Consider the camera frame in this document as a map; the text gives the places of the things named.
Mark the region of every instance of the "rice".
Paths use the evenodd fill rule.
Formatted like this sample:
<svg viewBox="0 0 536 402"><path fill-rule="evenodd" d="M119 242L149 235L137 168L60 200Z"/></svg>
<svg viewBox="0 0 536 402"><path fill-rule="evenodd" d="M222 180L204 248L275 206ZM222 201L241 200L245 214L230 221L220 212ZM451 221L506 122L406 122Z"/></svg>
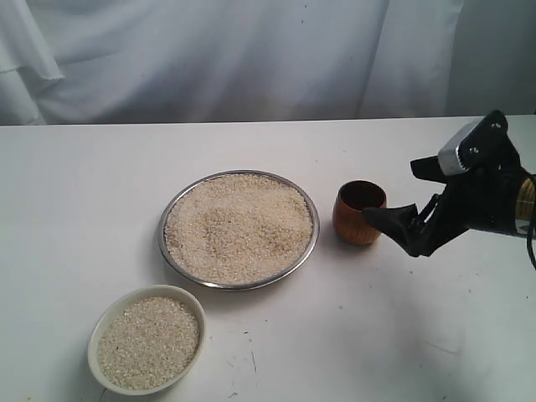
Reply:
<svg viewBox="0 0 536 402"><path fill-rule="evenodd" d="M97 359L113 384L153 389L180 374L198 344L199 324L187 306L168 297L149 297L126 308L105 330Z"/></svg>
<svg viewBox="0 0 536 402"><path fill-rule="evenodd" d="M276 180L236 173L201 183L171 209L164 227L171 257L220 285L261 281L292 265L312 236L302 195Z"/></svg>

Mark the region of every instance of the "metal plate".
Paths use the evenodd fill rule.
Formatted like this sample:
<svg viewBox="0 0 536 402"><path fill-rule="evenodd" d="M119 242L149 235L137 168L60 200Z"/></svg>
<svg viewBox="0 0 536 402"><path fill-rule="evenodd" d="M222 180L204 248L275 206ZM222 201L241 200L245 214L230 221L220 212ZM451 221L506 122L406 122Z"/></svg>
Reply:
<svg viewBox="0 0 536 402"><path fill-rule="evenodd" d="M307 209L309 210L309 214L311 215L311 221L312 221L312 233L311 238L309 239L309 244L307 245L307 248L303 251L303 253L300 255L300 257L290 266L285 268L285 270L282 270L276 275L270 276L268 278L265 278L260 281L251 282L251 283L245 283L245 284L221 284L221 283L213 283L213 282L207 282L203 279L198 278L197 276L193 276L192 274L186 272L169 254L168 248L166 246L166 240L164 238L164 227L166 226L166 223L168 221L168 215L169 212L172 210L175 203L184 197L187 193L189 193L193 188L197 187L199 184L208 182L209 180L215 179L215 178L221 178L223 176L228 175L236 175L236 174L254 174L258 176L264 176L266 178L270 178L272 180L275 180L279 183L283 183L289 187L294 188L300 195L305 199ZM190 184L187 186L183 191L181 191L179 194L177 194L171 202L167 205L166 209L164 210L162 217L160 218L160 223L158 224L158 247L160 247L160 251L162 253L162 256L166 260L166 262L180 275L184 276L185 278L198 283L199 285L212 287L215 289L221 289L225 291L247 291L250 289L256 289L259 287L263 287L266 285L270 285L271 283L280 280L281 278L284 278L285 276L289 275L291 272L293 272L296 268L298 268L303 262L307 259L307 257L311 254L312 249L315 247L318 239L318 235L320 233L320 219L318 218L318 212L315 208L314 203L309 198L309 196L303 191L301 188L296 186L293 182L290 180L287 180L286 178L282 178L281 176L277 176L273 173L266 173L266 172L259 172L256 170L233 170L228 172L221 172L212 174L210 176L207 176L206 178L202 178L198 180L197 182Z"/></svg>

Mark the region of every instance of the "table surface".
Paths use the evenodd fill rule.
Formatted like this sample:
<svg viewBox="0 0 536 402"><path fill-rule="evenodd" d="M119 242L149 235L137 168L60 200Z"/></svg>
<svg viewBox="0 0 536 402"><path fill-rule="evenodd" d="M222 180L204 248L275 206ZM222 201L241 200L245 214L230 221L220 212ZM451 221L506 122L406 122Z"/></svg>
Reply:
<svg viewBox="0 0 536 402"><path fill-rule="evenodd" d="M414 259L385 236L341 245L331 226L339 186L357 178L390 206L422 208L441 185L413 178L410 160L470 120L0 127L2 400L535 400L536 273L523 240L468 232ZM536 171L536 116L509 120ZM317 247L263 289L187 283L159 255L160 214L191 182L242 168L305 189ZM164 283L205 308L199 361L165 393L103 392L85 356L95 322L125 293Z"/></svg>

